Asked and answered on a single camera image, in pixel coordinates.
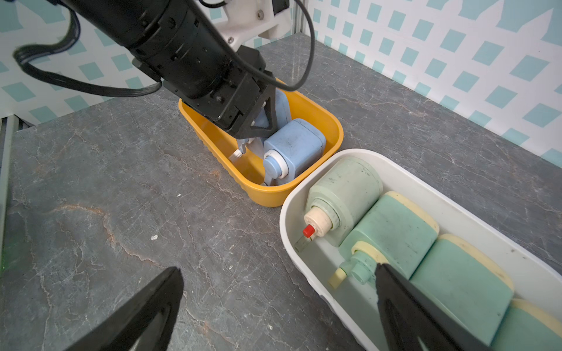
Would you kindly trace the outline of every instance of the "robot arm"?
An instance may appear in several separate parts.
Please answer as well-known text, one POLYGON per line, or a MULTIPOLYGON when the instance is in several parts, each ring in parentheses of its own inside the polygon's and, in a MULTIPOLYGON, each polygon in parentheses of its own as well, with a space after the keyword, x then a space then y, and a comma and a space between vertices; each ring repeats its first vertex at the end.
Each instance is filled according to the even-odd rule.
MULTIPOLYGON (((76 32, 72 29, 73 19, 78 22, 75 11, 130 50, 135 57, 133 65, 158 82, 155 89, 146 87, 136 96, 156 91, 162 82, 185 104, 236 139, 269 137, 276 132, 275 87, 296 90, 306 80, 312 64, 313 38, 309 65, 303 78, 295 86, 288 87, 275 81, 273 74, 265 70, 265 61, 259 51, 241 46, 255 35, 273 38, 286 33, 291 28, 289 0, 225 0, 221 4, 228 20, 216 27, 194 0, 49 1, 62 4, 71 11, 71 25, 65 39, 74 39, 74 42, 78 39, 78 23, 74 23, 78 27, 77 34, 71 38, 71 31, 76 32), (262 108, 269 126, 253 126, 252 122, 262 108)), ((295 1, 310 19, 302 2, 295 1)), ((37 51, 37 47, 49 46, 56 44, 27 45, 16 50, 14 57, 26 73, 37 79, 87 93, 115 96, 111 94, 112 88, 100 93, 104 87, 43 72, 29 64, 33 59, 29 57, 61 52, 59 48, 59 51, 43 55, 30 54, 37 51), (53 76, 66 78, 72 84, 62 79, 53 80, 53 76)))

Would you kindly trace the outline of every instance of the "white lattice wallpaper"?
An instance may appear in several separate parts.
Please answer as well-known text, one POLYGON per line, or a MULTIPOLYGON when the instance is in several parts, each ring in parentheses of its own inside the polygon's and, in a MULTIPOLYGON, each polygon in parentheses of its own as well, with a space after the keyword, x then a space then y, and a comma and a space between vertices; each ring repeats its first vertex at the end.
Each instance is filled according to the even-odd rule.
POLYGON ((310 0, 316 38, 562 167, 561 0, 310 0))

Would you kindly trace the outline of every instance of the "green plastic container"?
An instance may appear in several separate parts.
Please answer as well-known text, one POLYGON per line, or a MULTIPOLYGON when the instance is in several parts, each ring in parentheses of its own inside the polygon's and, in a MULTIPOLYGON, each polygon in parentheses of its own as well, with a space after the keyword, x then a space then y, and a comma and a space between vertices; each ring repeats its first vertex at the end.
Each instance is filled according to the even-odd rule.
POLYGON ((397 192, 388 192, 345 238, 339 253, 346 260, 329 283, 333 288, 347 276, 375 286, 377 263, 390 263, 407 279, 429 250, 439 225, 418 205, 397 192))
POLYGON ((451 234, 435 241, 410 282, 486 345, 514 291, 511 278, 494 261, 451 234))

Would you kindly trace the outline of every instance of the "teal diamond pattern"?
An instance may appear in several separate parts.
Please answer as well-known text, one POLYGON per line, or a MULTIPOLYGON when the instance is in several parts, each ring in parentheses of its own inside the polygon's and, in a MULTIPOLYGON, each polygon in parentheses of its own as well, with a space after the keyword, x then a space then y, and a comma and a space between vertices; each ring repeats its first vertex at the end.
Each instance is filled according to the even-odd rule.
POLYGON ((516 92, 512 92, 503 86, 498 86, 490 95, 488 95, 486 102, 489 102, 499 108, 504 108, 516 95, 516 92))
POLYGON ((463 73, 461 73, 457 80, 453 83, 453 86, 468 93, 468 91, 472 89, 474 84, 476 84, 478 79, 479 78, 475 75, 463 71, 463 73))
POLYGON ((88 80, 94 80, 103 77, 102 71, 99 69, 95 62, 86 63, 85 65, 78 66, 80 71, 86 76, 88 80))
POLYGON ((416 29, 414 29, 414 33, 412 34, 412 37, 425 41, 429 36, 429 32, 431 32, 432 28, 433 28, 433 23, 425 20, 419 20, 416 29))
POLYGON ((349 22, 345 22, 343 24, 343 32, 342 34, 345 35, 348 38, 351 38, 351 33, 353 32, 353 24, 349 23, 349 22))
POLYGON ((94 29, 94 32, 96 32, 96 35, 98 36, 99 41, 102 42, 103 46, 110 46, 113 44, 117 44, 116 42, 113 41, 113 39, 108 37, 104 32, 100 31, 99 29, 94 29))
POLYGON ((445 50, 455 52, 463 42, 465 36, 466 34, 464 33, 450 29, 447 35, 445 35, 441 47, 445 50))
POLYGON ((384 70, 384 64, 382 64, 382 62, 375 61, 375 63, 373 64, 373 70, 382 73, 384 70))
POLYGON ((334 30, 336 28, 336 18, 332 15, 328 15, 328 28, 334 30))
POLYGON ((490 122, 492 119, 488 116, 486 116, 485 114, 481 113, 480 111, 474 111, 472 113, 472 115, 470 115, 470 117, 468 117, 469 120, 473 121, 474 123, 476 123, 477 125, 484 127, 488 124, 488 122, 490 122))
POLYGON ((363 63, 363 60, 365 60, 365 54, 357 51, 355 53, 355 61, 357 61, 359 63, 363 63))
POLYGON ((86 52, 86 48, 84 47, 84 44, 82 44, 82 41, 80 40, 77 41, 76 44, 74 44, 70 49, 66 51, 66 53, 69 55, 76 55, 82 52, 86 52))
POLYGON ((524 142, 526 142, 527 139, 529 139, 528 135, 525 135, 525 134, 521 133, 520 131, 515 130, 513 128, 510 128, 505 133, 503 133, 502 137, 504 139, 509 140, 510 142, 512 142, 516 145, 521 145, 524 142))
POLYGON ((8 93, 8 95, 17 102, 22 102, 35 97, 35 94, 21 82, 3 86, 2 90, 8 93))
POLYGON ((223 14, 220 11, 220 8, 210 8, 209 9, 209 17, 211 18, 211 20, 218 20, 222 16, 223 16, 223 14))
POLYGON ((426 6, 436 8, 437 10, 442 10, 447 1, 449 0, 428 0, 426 6))
POLYGON ((55 115, 55 113, 47 106, 35 108, 30 110, 29 113, 31 113, 31 115, 37 118, 37 120, 41 123, 57 118, 57 115, 55 115))
POLYGON ((414 61, 416 61, 418 54, 419 54, 418 51, 411 48, 406 48, 406 50, 404 50, 404 54, 402 55, 400 61, 407 64, 408 66, 412 66, 414 64, 414 61))
POLYGON ((65 102, 68 104, 68 106, 70 106, 70 108, 72 108, 72 110, 74 110, 74 112, 80 111, 83 108, 89 107, 86 100, 84 100, 84 98, 80 95, 76 95, 74 97, 65 99, 65 102))
POLYGON ((478 51, 476 51, 476 54, 472 59, 480 63, 483 63, 486 66, 489 66, 492 64, 492 62, 496 59, 496 57, 500 54, 500 52, 503 49, 504 47, 501 45, 490 43, 490 42, 484 42, 480 46, 478 51))
POLYGON ((539 127, 546 127, 546 125, 560 116, 561 113, 555 108, 540 103, 530 110, 523 119, 539 127))
POLYGON ((383 38, 383 41, 380 43, 379 51, 385 55, 390 55, 390 51, 392 51, 392 47, 394 46, 394 41, 383 38))
POLYGON ((357 15, 360 1, 361 0, 350 0, 350 5, 347 7, 347 12, 357 15))
POLYGON ((143 87, 141 79, 139 77, 127 79, 125 80, 125 83, 127 83, 127 86, 131 89, 140 89, 143 87))
POLYGON ((372 3, 369 7, 369 12, 367 12, 367 19, 369 21, 377 22, 379 20, 380 10, 382 7, 375 3, 372 3))
POLYGON ((550 163, 553 163, 562 168, 562 152, 555 149, 550 149, 542 154, 541 157, 549 161, 550 163))
POLYGON ((402 23, 404 23, 404 19, 406 18, 406 14, 398 11, 394 11, 392 13, 392 17, 390 17, 390 22, 388 23, 388 27, 400 30, 402 28, 402 23))
POLYGON ((0 4, 0 33, 22 29, 17 17, 16 3, 7 1, 0 4))
POLYGON ((441 102, 439 102, 441 106, 447 107, 448 109, 454 111, 455 107, 459 104, 459 102, 447 95, 443 97, 441 102))
POLYGON ((49 2, 37 0, 20 0, 28 9, 35 12, 46 23, 63 22, 62 6, 55 6, 49 2))
POLYGON ((338 51, 344 55, 347 55, 347 45, 340 43, 338 51))
POLYGON ((421 94, 421 95, 426 97, 430 90, 431 90, 430 87, 428 87, 427 85, 420 82, 416 85, 416 88, 415 88, 414 91, 416 93, 421 94))
POLYGON ((425 73, 434 77, 434 78, 439 78, 441 73, 443 73, 443 70, 445 69, 445 67, 447 67, 446 63, 444 63, 443 61, 439 61, 438 59, 434 58, 429 63, 429 66, 427 66, 427 69, 425 69, 425 73))
POLYGON ((133 68, 133 64, 129 61, 129 58, 126 54, 113 56, 111 57, 111 59, 113 60, 113 63, 115 64, 115 67, 117 67, 118 71, 125 71, 133 68))
POLYGON ((402 72, 394 72, 394 75, 392 76, 392 80, 396 81, 400 84, 404 84, 404 81, 406 80, 406 75, 402 72))
POLYGON ((532 81, 548 64, 548 61, 526 55, 509 74, 532 81))
POLYGON ((322 12, 315 8, 314 12, 312 13, 312 20, 316 23, 320 23, 320 15, 322 14, 322 12))
POLYGON ((361 33, 361 38, 359 39, 359 42, 363 45, 369 46, 372 37, 373 37, 373 32, 364 29, 363 32, 361 33))

